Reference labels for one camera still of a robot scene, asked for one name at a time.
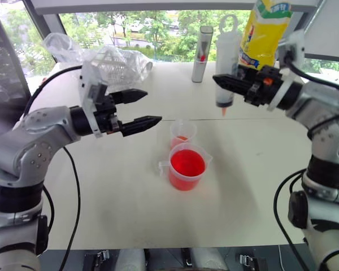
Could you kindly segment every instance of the measuring cup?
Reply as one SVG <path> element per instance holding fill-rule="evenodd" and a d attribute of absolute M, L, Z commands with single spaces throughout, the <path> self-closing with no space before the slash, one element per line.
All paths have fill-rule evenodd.
<path fill-rule="evenodd" d="M 163 175 L 164 167 L 169 167 L 171 184 L 182 191 L 193 189 L 204 175 L 212 156 L 203 148 L 192 143 L 181 143 L 169 152 L 168 161 L 161 161 L 158 167 Z"/>
<path fill-rule="evenodd" d="M 171 149 L 178 144 L 191 142 L 197 127 L 188 120 L 176 120 L 171 124 Z"/>

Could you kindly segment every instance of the green foliage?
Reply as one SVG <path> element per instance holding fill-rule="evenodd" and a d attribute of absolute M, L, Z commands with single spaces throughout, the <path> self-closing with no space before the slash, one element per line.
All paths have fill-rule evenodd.
<path fill-rule="evenodd" d="M 238 18 L 238 29 L 243 31 L 247 20 L 250 15 L 250 11 L 236 10 L 236 11 L 224 11 L 224 10 L 184 10 L 179 12 L 180 30 L 179 36 L 176 38 L 165 40 L 161 49 L 166 55 L 182 55 L 187 62 L 193 61 L 198 31 L 201 25 L 210 25 L 214 27 L 214 36 L 212 38 L 211 50 L 208 56 L 209 61 L 216 60 L 216 40 L 220 34 L 219 24 L 221 18 L 226 14 L 235 14 Z M 228 19 L 227 27 L 225 31 L 231 30 L 233 27 L 233 21 Z"/>
<path fill-rule="evenodd" d="M 109 25 L 115 25 L 115 18 L 117 16 L 117 12 L 115 11 L 107 11 L 107 12 L 97 12 L 96 19 L 99 27 L 107 28 Z"/>
<path fill-rule="evenodd" d="M 144 54 L 146 57 L 151 58 L 151 59 L 153 59 L 153 57 L 154 57 L 154 49 L 151 48 L 151 47 L 143 48 L 143 47 L 136 47 L 136 46 L 133 47 L 133 46 L 131 46 L 131 47 L 122 47 L 121 49 L 139 51 L 142 54 Z"/>
<path fill-rule="evenodd" d="M 145 39 L 145 35 L 143 33 L 130 32 L 127 35 L 130 36 L 131 39 L 136 39 L 136 40 L 144 40 Z M 119 33 L 119 32 L 117 32 L 117 34 L 115 34 L 114 36 L 115 37 L 121 37 L 121 38 L 124 37 L 123 33 Z"/>
<path fill-rule="evenodd" d="M 141 29 L 141 33 L 144 33 L 145 39 L 153 44 L 156 57 L 159 42 L 168 39 L 171 19 L 167 17 L 166 12 L 163 10 L 143 11 L 141 13 L 141 23 L 145 24 L 146 19 L 151 20 L 151 26 L 145 25 Z"/>
<path fill-rule="evenodd" d="M 132 24 L 136 19 L 138 19 L 138 13 L 140 11 L 118 11 L 116 16 L 120 18 L 121 23 L 119 24 L 123 29 L 123 36 L 126 40 L 127 46 L 131 44 L 131 35 L 127 35 L 131 32 L 128 27 Z"/>
<path fill-rule="evenodd" d="M 61 14 L 60 18 L 68 36 L 77 41 L 84 49 L 93 49 L 103 44 L 103 35 L 99 31 L 95 13 L 89 12 L 85 17 L 81 14 Z"/>
<path fill-rule="evenodd" d="M 334 69 L 339 71 L 339 62 L 319 60 L 319 59 L 305 59 L 303 70 L 305 72 L 319 73 L 320 68 Z"/>
<path fill-rule="evenodd" d="M 10 10 L 4 28 L 23 68 L 29 69 L 34 75 L 47 75 L 55 62 L 41 46 L 42 39 L 26 10 Z"/>

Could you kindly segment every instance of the clear plastic container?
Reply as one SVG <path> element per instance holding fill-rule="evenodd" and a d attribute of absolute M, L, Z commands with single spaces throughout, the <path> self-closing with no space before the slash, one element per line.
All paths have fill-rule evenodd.
<path fill-rule="evenodd" d="M 171 184 L 179 190 L 188 191 L 196 187 L 211 160 L 212 156 L 203 148 L 182 143 L 175 146 L 169 153 L 168 161 L 159 162 L 158 167 L 161 175 L 164 167 L 169 167 L 168 178 Z"/>
<path fill-rule="evenodd" d="M 188 120 L 176 120 L 171 124 L 171 149 L 176 145 L 191 142 L 197 133 L 197 127 Z"/>
<path fill-rule="evenodd" d="M 225 32 L 225 22 L 228 18 L 233 20 L 232 31 Z M 237 74 L 238 49 L 240 47 L 241 32 L 237 30 L 238 20 L 235 15 L 229 14 L 221 19 L 219 29 L 220 34 L 216 41 L 216 74 Z M 222 89 L 216 85 L 216 105 L 227 108 L 233 103 L 234 93 Z"/>

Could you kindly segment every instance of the yellow bottle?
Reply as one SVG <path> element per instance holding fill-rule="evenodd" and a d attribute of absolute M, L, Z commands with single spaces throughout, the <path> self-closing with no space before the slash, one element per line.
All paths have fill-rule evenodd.
<path fill-rule="evenodd" d="M 274 65 L 277 44 L 289 25 L 290 4 L 282 0 L 257 0 L 240 44 L 239 63 L 260 70 Z"/>

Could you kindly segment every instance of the table surface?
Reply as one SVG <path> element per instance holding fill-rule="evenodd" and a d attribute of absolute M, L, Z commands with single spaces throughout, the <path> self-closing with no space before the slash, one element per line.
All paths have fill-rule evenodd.
<path fill-rule="evenodd" d="M 236 96 L 226 117 L 215 106 L 215 63 L 201 84 L 191 82 L 192 63 L 156 63 L 139 88 L 149 95 L 119 105 L 120 120 L 163 116 L 150 130 L 123 138 L 93 135 L 68 146 L 79 174 L 82 210 L 73 249 L 219 247 L 286 243 L 273 212 L 273 195 L 289 174 L 310 158 L 306 130 L 285 117 Z M 45 87 L 32 109 L 79 103 L 79 71 Z M 158 162 L 168 159 L 170 125 L 192 120 L 194 140 L 214 159 L 198 186 L 178 191 L 161 177 Z M 65 249 L 76 216 L 76 187 L 70 161 L 59 151 L 45 185 L 55 204 L 49 248 Z M 302 233 L 287 220 L 288 188 L 279 212 L 294 242 Z M 43 213 L 49 213 L 47 201 Z"/>

